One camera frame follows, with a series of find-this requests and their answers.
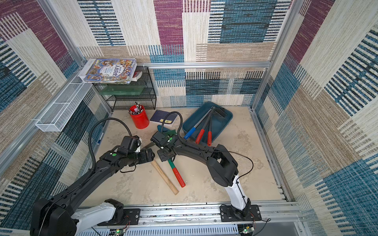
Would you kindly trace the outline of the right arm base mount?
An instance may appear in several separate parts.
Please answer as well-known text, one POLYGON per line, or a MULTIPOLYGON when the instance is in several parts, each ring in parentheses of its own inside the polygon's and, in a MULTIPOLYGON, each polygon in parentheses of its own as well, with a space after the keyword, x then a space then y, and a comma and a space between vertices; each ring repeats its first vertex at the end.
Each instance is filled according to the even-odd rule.
POLYGON ((258 205, 247 205, 249 208, 238 210, 231 205, 220 205, 222 222, 261 221, 261 211, 258 205))

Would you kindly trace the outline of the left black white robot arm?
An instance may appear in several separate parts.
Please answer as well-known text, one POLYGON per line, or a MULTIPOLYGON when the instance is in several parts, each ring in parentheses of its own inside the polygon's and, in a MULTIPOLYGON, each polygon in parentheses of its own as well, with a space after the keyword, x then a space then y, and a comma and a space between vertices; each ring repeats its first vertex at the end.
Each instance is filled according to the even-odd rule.
POLYGON ((78 212, 78 207, 103 182, 125 166, 151 162, 155 158, 150 148, 142 148, 137 137, 126 136, 122 144, 104 153, 94 167, 67 189, 51 199, 40 199, 32 209, 32 236, 75 236, 102 223, 128 223, 124 204, 108 199, 99 206, 78 212))

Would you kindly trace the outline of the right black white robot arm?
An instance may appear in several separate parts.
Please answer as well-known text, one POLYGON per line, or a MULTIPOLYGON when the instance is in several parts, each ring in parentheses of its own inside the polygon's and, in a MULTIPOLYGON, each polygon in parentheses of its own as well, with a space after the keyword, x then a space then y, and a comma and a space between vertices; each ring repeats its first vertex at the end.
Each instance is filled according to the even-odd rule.
POLYGON ((181 155, 206 165, 214 182, 226 189, 231 206, 239 211, 247 210, 250 201, 239 182, 238 163, 225 146, 203 146, 180 135, 167 136, 159 131, 151 137, 151 142, 159 148, 157 153, 162 162, 181 155))

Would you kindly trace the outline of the chrome hoe with blue grip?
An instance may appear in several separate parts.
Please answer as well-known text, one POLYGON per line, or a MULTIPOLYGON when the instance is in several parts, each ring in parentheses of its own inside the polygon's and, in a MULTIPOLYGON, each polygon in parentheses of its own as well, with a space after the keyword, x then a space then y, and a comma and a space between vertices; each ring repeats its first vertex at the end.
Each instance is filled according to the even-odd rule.
POLYGON ((187 140, 191 137, 191 135, 196 131, 196 128, 199 126, 199 124, 208 116, 208 114, 211 112, 212 109, 209 109, 205 115, 186 133, 184 136, 184 139, 187 140))

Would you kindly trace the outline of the teal plastic storage box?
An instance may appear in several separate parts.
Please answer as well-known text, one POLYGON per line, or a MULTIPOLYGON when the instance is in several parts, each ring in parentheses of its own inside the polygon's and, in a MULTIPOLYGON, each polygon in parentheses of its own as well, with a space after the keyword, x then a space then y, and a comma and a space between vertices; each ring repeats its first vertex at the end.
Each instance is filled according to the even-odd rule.
POLYGON ((206 102, 183 123, 184 139, 211 145, 233 118, 233 114, 213 102, 206 102))

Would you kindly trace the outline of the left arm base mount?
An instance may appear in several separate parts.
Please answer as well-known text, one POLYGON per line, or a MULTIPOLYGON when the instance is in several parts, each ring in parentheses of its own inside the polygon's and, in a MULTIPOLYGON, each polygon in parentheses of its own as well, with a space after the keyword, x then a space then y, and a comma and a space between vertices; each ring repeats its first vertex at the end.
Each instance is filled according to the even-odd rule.
POLYGON ((138 225, 140 211, 140 208, 124 208, 123 213, 120 209, 116 210, 115 216, 111 220, 99 223, 97 226, 138 225))

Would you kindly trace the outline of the dark hoe with red grip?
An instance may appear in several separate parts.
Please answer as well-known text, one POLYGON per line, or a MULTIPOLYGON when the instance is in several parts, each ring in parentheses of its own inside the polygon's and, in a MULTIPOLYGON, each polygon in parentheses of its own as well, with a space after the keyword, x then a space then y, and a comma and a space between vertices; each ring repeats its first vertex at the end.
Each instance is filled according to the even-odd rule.
POLYGON ((226 127, 226 116, 227 116, 227 113, 225 112, 224 108, 221 108, 221 107, 216 107, 214 109, 214 111, 212 112, 212 116, 208 122, 208 134, 207 134, 207 145, 208 146, 211 146, 212 145, 212 141, 213 141, 213 138, 212 138, 212 121, 213 121, 213 115, 215 115, 216 117, 219 117, 219 122, 220 122, 220 128, 222 128, 222 130, 224 130, 224 128, 226 127))

